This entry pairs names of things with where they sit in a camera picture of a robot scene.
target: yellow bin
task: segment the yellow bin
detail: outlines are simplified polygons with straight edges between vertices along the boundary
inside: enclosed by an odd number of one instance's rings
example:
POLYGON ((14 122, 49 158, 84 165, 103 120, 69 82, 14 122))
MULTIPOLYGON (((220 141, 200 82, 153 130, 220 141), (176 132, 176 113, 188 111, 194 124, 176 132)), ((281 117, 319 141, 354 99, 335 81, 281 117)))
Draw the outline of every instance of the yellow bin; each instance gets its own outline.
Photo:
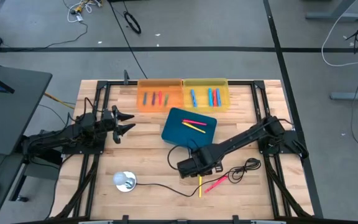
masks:
POLYGON ((187 78, 183 80, 183 101, 186 110, 194 112, 225 112, 230 107, 229 85, 225 78, 187 78), (210 106, 208 89, 219 88, 221 106, 210 106), (195 91, 197 107, 193 106, 191 90, 195 91))

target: teal box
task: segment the teal box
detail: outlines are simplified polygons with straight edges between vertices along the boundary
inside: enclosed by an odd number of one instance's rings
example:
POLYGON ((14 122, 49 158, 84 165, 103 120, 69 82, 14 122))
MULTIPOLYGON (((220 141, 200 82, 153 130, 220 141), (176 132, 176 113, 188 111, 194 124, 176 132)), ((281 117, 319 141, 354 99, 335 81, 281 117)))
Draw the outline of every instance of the teal box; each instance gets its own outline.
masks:
POLYGON ((178 108, 172 108, 169 112, 161 137, 164 141, 170 144, 189 147, 190 149, 195 150, 199 147, 212 144, 216 123, 217 121, 215 118, 178 108), (205 131, 205 134, 182 124, 181 122, 183 119, 206 123, 206 126, 191 124, 194 127, 205 131))

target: white ball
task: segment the white ball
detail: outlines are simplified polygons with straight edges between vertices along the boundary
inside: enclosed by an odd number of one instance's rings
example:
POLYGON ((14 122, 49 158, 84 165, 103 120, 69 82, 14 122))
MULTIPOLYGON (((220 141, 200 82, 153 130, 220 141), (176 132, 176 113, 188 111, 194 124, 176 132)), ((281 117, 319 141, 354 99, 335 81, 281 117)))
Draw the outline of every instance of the white ball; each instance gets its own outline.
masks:
POLYGON ((112 178, 112 181, 115 185, 123 185, 127 181, 128 177, 123 172, 116 172, 114 174, 114 177, 112 178))

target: green marker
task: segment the green marker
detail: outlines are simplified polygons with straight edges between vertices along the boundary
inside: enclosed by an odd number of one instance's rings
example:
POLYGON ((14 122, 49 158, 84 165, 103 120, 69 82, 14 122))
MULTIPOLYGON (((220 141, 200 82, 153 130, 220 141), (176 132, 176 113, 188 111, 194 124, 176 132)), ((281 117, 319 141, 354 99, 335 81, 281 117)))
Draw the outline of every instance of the green marker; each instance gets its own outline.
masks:
POLYGON ((168 103, 168 94, 165 95, 165 101, 164 101, 164 106, 167 106, 167 103, 168 103))

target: pink marker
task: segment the pink marker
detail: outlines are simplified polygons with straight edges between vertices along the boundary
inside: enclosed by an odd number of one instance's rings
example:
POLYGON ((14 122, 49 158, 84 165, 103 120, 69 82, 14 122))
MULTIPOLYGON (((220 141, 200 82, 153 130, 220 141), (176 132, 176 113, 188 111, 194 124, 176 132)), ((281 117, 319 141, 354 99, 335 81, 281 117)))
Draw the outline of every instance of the pink marker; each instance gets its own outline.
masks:
POLYGON ((188 119, 183 119, 182 121, 190 123, 190 124, 198 124, 198 125, 206 126, 206 123, 202 123, 202 122, 198 122, 198 121, 192 121, 192 120, 188 120, 188 119))
POLYGON ((212 186, 208 187, 208 189, 206 189, 204 191, 204 194, 206 194, 207 192, 209 192, 210 190, 214 189, 216 186, 218 186, 221 182, 223 182, 224 180, 227 179, 227 176, 224 176, 222 178, 220 178, 218 181, 216 181, 215 184, 213 184, 212 186))

